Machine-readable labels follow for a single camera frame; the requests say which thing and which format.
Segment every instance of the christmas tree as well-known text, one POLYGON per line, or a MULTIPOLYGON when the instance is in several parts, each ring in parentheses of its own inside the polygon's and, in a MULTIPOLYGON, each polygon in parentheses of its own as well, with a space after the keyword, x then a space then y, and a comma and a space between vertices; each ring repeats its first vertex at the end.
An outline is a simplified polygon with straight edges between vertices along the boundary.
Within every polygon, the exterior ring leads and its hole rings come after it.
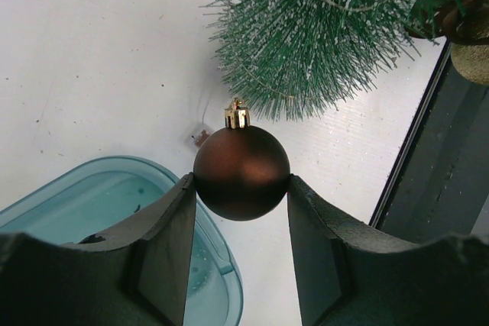
POLYGON ((410 34, 439 36, 439 7, 461 0, 212 0, 224 83, 255 114, 322 114, 369 90, 409 54, 410 34))

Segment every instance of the gold ornament cap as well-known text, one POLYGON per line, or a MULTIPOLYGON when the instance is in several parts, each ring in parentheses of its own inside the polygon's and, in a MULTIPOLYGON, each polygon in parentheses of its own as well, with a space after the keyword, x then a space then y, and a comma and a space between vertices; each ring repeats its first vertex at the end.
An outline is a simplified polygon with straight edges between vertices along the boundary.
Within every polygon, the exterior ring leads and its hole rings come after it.
POLYGON ((241 106, 243 101, 235 98, 225 109, 224 118, 228 129, 244 129, 250 126, 250 111, 247 107, 241 106))

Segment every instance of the small brown object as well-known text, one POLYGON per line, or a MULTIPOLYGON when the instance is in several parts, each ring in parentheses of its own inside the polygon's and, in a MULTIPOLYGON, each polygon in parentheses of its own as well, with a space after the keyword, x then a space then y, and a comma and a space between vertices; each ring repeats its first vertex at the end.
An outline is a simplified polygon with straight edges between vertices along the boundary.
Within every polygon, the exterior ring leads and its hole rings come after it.
POLYGON ((285 196, 289 159, 273 135, 249 125, 248 109, 236 101, 225 120, 228 127, 211 135, 197 153, 196 190, 217 215, 249 221, 272 211, 285 196))
MULTIPOLYGON (((467 17, 457 32, 466 39, 489 37, 489 5, 479 8, 467 17)), ((466 79, 489 86, 489 45, 452 45, 452 62, 457 71, 466 79)))

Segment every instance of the tabletop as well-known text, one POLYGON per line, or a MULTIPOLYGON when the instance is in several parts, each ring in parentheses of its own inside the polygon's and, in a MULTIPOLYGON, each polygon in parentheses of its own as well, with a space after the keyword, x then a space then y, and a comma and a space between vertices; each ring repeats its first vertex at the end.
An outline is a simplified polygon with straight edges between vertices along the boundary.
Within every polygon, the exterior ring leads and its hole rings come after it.
MULTIPOLYGON (((209 0, 0 0, 0 209, 73 167, 126 154, 178 176, 189 143, 222 127, 231 101, 209 42, 209 0)), ((376 89, 321 118, 256 120, 291 169, 324 199, 368 222, 441 47, 416 42, 376 89)), ((241 324, 300 324, 282 203, 255 221, 217 218, 244 286, 241 324)))

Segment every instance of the christmas ornament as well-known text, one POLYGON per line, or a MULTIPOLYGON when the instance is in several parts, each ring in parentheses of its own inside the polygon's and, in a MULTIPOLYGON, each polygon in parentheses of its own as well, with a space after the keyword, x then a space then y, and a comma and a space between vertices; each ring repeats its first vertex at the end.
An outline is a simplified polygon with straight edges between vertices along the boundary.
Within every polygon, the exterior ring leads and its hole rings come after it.
POLYGON ((489 5, 485 5, 458 27, 464 39, 487 39, 483 45, 452 45, 452 62, 466 79, 489 86, 489 5))
POLYGON ((206 139, 193 165, 196 190, 217 215, 249 221, 273 210, 290 177, 287 154, 270 133, 250 125, 235 99, 225 110, 225 128, 206 139))
MULTIPOLYGON (((301 119, 372 87, 411 45, 433 38, 445 0, 213 0, 215 39, 231 94, 259 115, 301 119)), ((453 0, 461 7, 460 0, 453 0)))

